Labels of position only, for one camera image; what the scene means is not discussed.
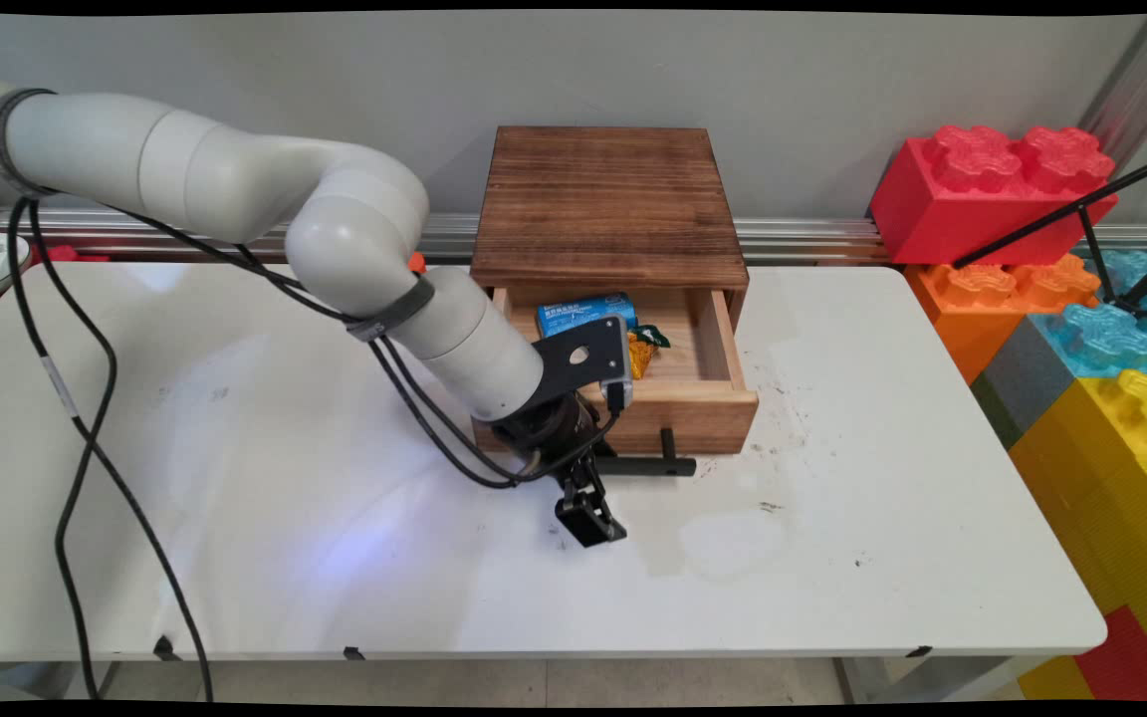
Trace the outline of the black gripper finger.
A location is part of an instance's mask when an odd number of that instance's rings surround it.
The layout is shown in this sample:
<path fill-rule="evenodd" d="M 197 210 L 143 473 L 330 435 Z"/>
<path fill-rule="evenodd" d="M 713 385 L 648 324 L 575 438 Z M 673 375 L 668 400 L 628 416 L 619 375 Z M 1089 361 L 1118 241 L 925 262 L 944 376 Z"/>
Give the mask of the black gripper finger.
<path fill-rule="evenodd" d="M 588 499 L 604 499 L 604 486 L 602 486 L 593 450 L 583 452 L 571 463 L 571 494 L 586 494 Z"/>
<path fill-rule="evenodd" d="M 562 496 L 555 505 L 555 517 L 583 548 L 627 539 L 629 532 L 612 516 L 599 477 L 565 477 L 560 484 Z"/>

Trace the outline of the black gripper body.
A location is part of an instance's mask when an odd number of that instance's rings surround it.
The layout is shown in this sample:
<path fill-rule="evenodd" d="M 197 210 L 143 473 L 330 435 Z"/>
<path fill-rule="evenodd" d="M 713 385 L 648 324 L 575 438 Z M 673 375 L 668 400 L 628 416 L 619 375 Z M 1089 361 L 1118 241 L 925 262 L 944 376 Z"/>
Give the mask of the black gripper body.
<path fill-rule="evenodd" d="M 565 393 L 537 407 L 491 424 L 491 432 L 506 449 L 525 460 L 518 478 L 538 478 L 574 467 L 579 455 L 614 457 L 606 435 L 624 411 L 623 396 L 606 405 L 609 419 L 600 424 L 600 413 L 582 393 Z"/>

